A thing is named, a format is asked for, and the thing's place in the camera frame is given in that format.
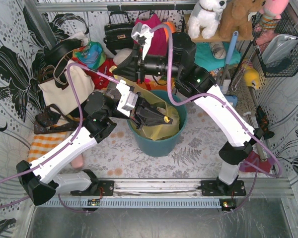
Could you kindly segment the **yellow trash bag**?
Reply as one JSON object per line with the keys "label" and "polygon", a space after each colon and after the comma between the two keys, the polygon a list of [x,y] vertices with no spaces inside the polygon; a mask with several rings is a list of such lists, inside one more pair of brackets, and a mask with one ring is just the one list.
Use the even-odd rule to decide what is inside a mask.
{"label": "yellow trash bag", "polygon": [[116,75],[114,78],[124,80],[139,95],[139,105],[131,112],[131,127],[138,135],[156,141],[179,132],[180,115],[174,106],[128,79]]}

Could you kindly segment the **teal trash bin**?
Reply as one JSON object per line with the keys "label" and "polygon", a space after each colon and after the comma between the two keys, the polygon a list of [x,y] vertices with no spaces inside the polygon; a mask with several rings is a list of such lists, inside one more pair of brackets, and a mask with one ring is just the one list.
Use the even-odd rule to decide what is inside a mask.
{"label": "teal trash bin", "polygon": [[129,129],[134,135],[134,138],[136,140],[136,143],[139,149],[143,153],[152,157],[167,156],[175,148],[177,142],[180,141],[180,135],[184,130],[187,122],[187,110],[184,105],[176,106],[175,108],[179,114],[179,119],[180,119],[179,131],[174,136],[167,139],[153,141],[146,137],[142,137],[136,133],[136,131],[132,127],[132,124],[130,122],[127,122]]}

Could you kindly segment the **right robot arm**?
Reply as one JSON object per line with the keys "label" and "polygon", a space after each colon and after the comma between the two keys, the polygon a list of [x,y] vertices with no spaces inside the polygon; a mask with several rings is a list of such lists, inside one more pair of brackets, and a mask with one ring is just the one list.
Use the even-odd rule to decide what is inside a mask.
{"label": "right robot arm", "polygon": [[136,43],[132,52],[113,70],[113,74],[132,82],[143,81],[145,75],[166,76],[170,98],[172,86],[175,86],[188,101],[203,109],[227,138],[219,151],[223,163],[218,180],[222,184],[233,185],[241,162],[261,138],[262,130],[245,122],[208,71],[194,63],[196,44],[186,33],[175,32],[169,35],[167,56],[146,54],[148,43],[145,36],[134,37]]}

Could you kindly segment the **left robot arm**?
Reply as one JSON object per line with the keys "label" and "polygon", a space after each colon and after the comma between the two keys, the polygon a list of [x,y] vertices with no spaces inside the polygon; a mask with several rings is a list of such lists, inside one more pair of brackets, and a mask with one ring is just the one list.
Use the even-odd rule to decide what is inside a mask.
{"label": "left robot arm", "polygon": [[103,195],[103,187],[97,176],[89,169],[79,173],[59,172],[85,150],[108,137],[116,123],[111,117],[129,119],[137,128],[143,126],[170,125],[174,120],[161,113],[139,93],[131,94],[132,104],[127,114],[118,108],[118,101],[101,92],[93,92],[87,98],[84,111],[88,114],[69,138],[42,157],[16,166],[18,179],[34,205],[42,205],[54,195],[70,193],[74,196]]}

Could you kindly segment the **magenta fabric bag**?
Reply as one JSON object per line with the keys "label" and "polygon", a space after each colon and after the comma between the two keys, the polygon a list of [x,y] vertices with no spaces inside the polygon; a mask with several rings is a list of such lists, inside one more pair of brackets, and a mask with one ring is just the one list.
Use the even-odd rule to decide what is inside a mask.
{"label": "magenta fabric bag", "polygon": [[[161,23],[157,14],[153,14],[147,20],[142,20],[138,16],[135,23],[141,22],[142,24],[148,25],[151,29],[156,27]],[[149,49],[149,54],[151,55],[164,55],[167,50],[166,36],[163,28],[160,28],[154,32],[154,36],[151,40],[151,46]]]}

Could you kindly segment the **rainbow striped bag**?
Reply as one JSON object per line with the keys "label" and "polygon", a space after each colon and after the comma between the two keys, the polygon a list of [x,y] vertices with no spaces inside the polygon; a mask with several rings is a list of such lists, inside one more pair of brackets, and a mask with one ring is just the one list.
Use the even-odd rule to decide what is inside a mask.
{"label": "rainbow striped bag", "polygon": [[162,77],[158,79],[155,77],[153,80],[150,80],[146,78],[144,82],[141,83],[140,80],[137,81],[137,85],[140,86],[143,89],[146,89],[148,91],[155,91],[155,90],[160,90],[160,91],[167,91],[167,80],[166,77]]}

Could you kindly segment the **cream canvas tote bag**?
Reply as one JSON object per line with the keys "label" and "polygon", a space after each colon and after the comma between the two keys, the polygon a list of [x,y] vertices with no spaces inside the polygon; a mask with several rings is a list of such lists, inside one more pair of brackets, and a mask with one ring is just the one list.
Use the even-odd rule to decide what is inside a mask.
{"label": "cream canvas tote bag", "polygon": [[[70,67],[70,76],[79,102],[85,102],[95,88],[91,77],[78,66]],[[55,80],[50,79],[39,84],[39,88],[43,93],[46,106],[55,104],[64,115],[68,115],[78,108],[71,86],[67,86],[65,89],[58,88],[55,85]]]}

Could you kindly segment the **white sheep plush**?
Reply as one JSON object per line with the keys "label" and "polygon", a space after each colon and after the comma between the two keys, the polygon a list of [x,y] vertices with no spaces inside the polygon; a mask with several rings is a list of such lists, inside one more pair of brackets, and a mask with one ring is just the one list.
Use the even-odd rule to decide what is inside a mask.
{"label": "white sheep plush", "polygon": [[121,49],[114,57],[113,62],[115,65],[121,64],[132,52],[132,49]]}

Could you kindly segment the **black leather handbag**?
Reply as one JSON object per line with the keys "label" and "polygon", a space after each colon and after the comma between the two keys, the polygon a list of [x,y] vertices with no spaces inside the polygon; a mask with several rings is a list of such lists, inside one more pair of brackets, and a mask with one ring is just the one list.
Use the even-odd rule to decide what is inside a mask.
{"label": "black leather handbag", "polygon": [[[113,24],[111,22],[111,16],[113,15],[125,15],[127,22]],[[117,54],[117,50],[133,48],[134,40],[131,37],[131,33],[134,26],[135,24],[130,20],[127,12],[113,11],[110,13],[109,22],[104,26],[105,37],[103,38],[103,42],[113,55]]]}

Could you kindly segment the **colourful printed cloth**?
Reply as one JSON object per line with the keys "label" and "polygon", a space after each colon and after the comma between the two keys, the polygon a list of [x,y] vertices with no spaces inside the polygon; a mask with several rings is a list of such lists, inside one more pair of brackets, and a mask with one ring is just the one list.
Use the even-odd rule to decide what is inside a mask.
{"label": "colourful printed cloth", "polygon": [[98,69],[106,60],[106,54],[99,42],[90,41],[84,47],[73,50],[72,60],[91,69]]}

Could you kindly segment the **orange plush toy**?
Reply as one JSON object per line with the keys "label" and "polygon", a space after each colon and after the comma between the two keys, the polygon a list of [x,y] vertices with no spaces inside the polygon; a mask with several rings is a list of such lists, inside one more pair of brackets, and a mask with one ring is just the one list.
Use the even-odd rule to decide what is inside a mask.
{"label": "orange plush toy", "polygon": [[165,21],[163,24],[168,25],[172,33],[176,32],[175,24],[172,21]]}

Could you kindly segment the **wooden shelf rack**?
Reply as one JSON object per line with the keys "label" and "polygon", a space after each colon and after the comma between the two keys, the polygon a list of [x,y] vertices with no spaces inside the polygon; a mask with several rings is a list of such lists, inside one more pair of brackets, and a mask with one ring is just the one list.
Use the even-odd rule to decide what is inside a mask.
{"label": "wooden shelf rack", "polygon": [[[188,30],[188,20],[189,20],[189,17],[190,17],[190,14],[184,14],[184,20],[183,20],[183,27],[184,27],[184,32],[187,33],[187,30]],[[237,28],[234,27],[232,29],[232,34],[237,31]],[[230,37],[228,38],[221,38],[220,35],[219,35],[219,29],[217,29],[215,35],[209,39],[204,39],[201,35],[199,35],[198,38],[195,38],[195,39],[191,39],[194,43],[199,43],[199,42],[230,42],[231,39],[233,39],[233,36],[231,35]],[[254,38],[253,38],[253,35],[252,33],[248,34],[247,36],[243,37],[241,36],[240,34],[235,37],[235,41],[252,41]]]}

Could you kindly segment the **white dog plush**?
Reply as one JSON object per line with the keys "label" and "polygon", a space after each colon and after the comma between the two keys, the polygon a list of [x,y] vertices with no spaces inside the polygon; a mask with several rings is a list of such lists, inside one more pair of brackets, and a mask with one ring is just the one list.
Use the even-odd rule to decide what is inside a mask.
{"label": "white dog plush", "polygon": [[187,32],[190,38],[196,39],[200,35],[204,39],[213,37],[226,8],[226,3],[226,0],[199,0],[188,20]]}

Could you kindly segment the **pink cylinder bottle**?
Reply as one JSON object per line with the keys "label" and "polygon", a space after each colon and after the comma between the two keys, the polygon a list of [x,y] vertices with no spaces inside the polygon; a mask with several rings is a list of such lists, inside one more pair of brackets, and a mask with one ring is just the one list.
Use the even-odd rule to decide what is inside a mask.
{"label": "pink cylinder bottle", "polygon": [[84,157],[83,154],[79,154],[76,156],[71,162],[71,167],[73,169],[80,169],[84,166]]}

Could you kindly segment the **blue floor mop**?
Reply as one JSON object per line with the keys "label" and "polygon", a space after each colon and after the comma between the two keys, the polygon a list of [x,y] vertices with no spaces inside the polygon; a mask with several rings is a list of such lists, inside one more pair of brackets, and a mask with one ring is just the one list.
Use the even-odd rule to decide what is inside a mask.
{"label": "blue floor mop", "polygon": [[[228,66],[230,65],[230,61],[233,55],[233,51],[237,42],[237,38],[238,38],[239,32],[238,31],[234,31],[232,34],[232,38],[229,44],[229,48],[226,54],[226,58],[225,58],[225,64],[224,67],[222,69],[221,72],[218,73],[217,75],[217,84],[220,87],[220,89],[223,89],[223,84],[224,84],[224,80],[225,80],[225,76],[228,73]],[[228,100],[228,102],[234,107],[237,104],[237,97],[236,96],[232,96],[232,95],[225,95],[225,98]]]}

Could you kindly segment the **brown patterned shoe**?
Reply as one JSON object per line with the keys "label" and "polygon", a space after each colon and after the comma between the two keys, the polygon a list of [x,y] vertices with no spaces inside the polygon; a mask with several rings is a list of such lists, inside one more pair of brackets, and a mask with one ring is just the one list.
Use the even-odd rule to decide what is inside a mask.
{"label": "brown patterned shoe", "polygon": [[42,113],[35,116],[34,134],[51,134],[74,131],[79,118],[64,115],[57,105],[46,106]]}

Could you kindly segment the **grey fluffy duster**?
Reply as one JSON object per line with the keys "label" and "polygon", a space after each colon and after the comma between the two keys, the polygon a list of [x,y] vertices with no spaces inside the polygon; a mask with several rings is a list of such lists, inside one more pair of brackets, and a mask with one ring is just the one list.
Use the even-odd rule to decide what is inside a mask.
{"label": "grey fluffy duster", "polygon": [[242,78],[234,79],[232,81],[228,93],[237,97],[235,110],[240,116],[255,115],[255,103],[249,88],[246,86],[246,83]]}

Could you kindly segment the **brown teddy bear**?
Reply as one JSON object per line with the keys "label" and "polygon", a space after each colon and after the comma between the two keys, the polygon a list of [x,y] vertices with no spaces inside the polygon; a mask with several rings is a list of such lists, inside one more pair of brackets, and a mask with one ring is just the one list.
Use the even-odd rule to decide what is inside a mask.
{"label": "brown teddy bear", "polygon": [[222,13],[219,25],[219,36],[222,39],[230,38],[233,30],[239,36],[248,38],[252,35],[251,18],[265,5],[265,0],[232,0]]}

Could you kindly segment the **orange checkered towel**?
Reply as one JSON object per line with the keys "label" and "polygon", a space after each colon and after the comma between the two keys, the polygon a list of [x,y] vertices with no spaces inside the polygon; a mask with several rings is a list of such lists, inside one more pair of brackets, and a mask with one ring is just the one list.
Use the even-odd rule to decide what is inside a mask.
{"label": "orange checkered towel", "polygon": [[51,134],[38,134],[34,135],[34,139],[28,152],[27,162],[32,162],[45,155],[67,137],[67,132],[51,133]]}

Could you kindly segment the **yellow duck plush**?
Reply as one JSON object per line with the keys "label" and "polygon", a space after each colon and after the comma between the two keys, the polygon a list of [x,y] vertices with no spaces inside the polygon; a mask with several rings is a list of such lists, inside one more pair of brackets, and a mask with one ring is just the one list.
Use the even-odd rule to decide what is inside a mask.
{"label": "yellow duck plush", "polygon": [[252,87],[254,90],[258,90],[260,87],[260,75],[253,67],[252,62],[244,61],[241,66],[243,68],[243,78],[246,86]]}

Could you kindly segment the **silver foil pouch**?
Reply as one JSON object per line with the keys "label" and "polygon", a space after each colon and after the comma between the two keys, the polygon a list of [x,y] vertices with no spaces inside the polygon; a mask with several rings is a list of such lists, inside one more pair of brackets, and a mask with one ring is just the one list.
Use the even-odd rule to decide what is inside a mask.
{"label": "silver foil pouch", "polygon": [[298,43],[298,37],[289,34],[279,34],[274,37],[265,51],[262,60],[265,65],[284,59]]}

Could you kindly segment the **pink plush toy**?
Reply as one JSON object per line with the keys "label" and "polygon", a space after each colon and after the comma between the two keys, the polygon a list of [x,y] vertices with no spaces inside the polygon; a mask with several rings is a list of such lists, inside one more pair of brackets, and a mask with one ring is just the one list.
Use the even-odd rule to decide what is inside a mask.
{"label": "pink plush toy", "polygon": [[267,0],[259,11],[261,14],[259,26],[263,29],[276,28],[288,3],[289,0]]}

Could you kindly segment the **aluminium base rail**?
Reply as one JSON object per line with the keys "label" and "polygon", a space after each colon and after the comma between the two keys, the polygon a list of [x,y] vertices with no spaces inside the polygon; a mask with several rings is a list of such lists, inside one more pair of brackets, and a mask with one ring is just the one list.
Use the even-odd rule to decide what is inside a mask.
{"label": "aluminium base rail", "polygon": [[[112,190],[115,198],[198,198],[203,197],[201,184],[210,178],[101,178],[109,183],[105,190]],[[240,178],[246,192],[252,188],[251,198],[294,198],[287,178]]]}

